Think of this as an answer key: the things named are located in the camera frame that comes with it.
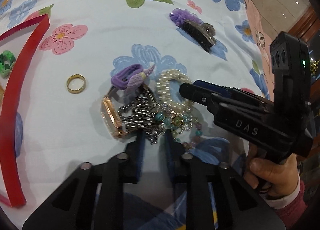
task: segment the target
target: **purple hair tie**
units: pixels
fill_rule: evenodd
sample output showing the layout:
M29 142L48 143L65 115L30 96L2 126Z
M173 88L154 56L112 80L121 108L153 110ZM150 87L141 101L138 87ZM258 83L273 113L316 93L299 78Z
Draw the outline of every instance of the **purple hair tie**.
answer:
M153 69L155 68L155 65L149 67L148 69L138 73L137 75L133 75L127 84L127 89L125 90L125 94L130 94L138 89L140 85L142 85L143 81L146 80L151 73L153 72Z
M111 78L111 84L119 90L125 90L130 78L141 73L142 71L143 67L140 64L128 66Z

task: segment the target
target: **human hand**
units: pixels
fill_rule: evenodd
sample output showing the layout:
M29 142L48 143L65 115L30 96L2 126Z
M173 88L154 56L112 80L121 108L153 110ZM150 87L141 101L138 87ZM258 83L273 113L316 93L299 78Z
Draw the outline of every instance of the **human hand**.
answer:
M258 179L265 179L272 184L268 190L268 195L274 198L280 198L290 195L298 184L297 155L291 156L284 164L278 165L270 160L255 158L258 148L254 144L249 144L249 153L246 161L246 171L244 179L252 187L257 188Z

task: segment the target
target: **purple tulle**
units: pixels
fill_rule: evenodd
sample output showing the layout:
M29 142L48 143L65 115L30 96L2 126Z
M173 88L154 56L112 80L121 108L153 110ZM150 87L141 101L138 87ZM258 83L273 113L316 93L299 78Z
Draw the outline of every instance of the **purple tulle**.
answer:
M203 21L198 18L198 16L194 13L190 13L189 10L182 10L182 9L174 9L170 14L170 19L176 24L176 26L181 27L183 22L186 19L195 21L199 24L202 24Z

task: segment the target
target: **camera lens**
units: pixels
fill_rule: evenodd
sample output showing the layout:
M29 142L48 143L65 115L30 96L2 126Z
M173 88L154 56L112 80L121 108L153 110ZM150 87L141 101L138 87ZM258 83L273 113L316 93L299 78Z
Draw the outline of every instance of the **camera lens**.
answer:
M279 64L280 64L280 58L279 58L279 52L278 52L278 51L276 52L275 59L276 59L277 66L279 66Z
M281 60L282 60L282 63L285 63L285 52L284 52L284 50L282 50L282 52L281 52Z

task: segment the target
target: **yellow flower center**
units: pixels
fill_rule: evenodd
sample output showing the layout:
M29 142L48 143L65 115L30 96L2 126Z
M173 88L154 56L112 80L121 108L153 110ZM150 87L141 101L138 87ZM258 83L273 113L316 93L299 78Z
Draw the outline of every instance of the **yellow flower center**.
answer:
M62 39L62 38L64 38L64 33L58 34L58 35L56 36L56 38L57 38L57 39Z
M246 34L247 36L250 36L252 33L251 33L251 29L249 29L249 28L246 28L246 29L244 29L244 34Z
M1 7L4 7L4 6L8 3L8 1L9 1L9 0L4 0L4 1L2 1Z

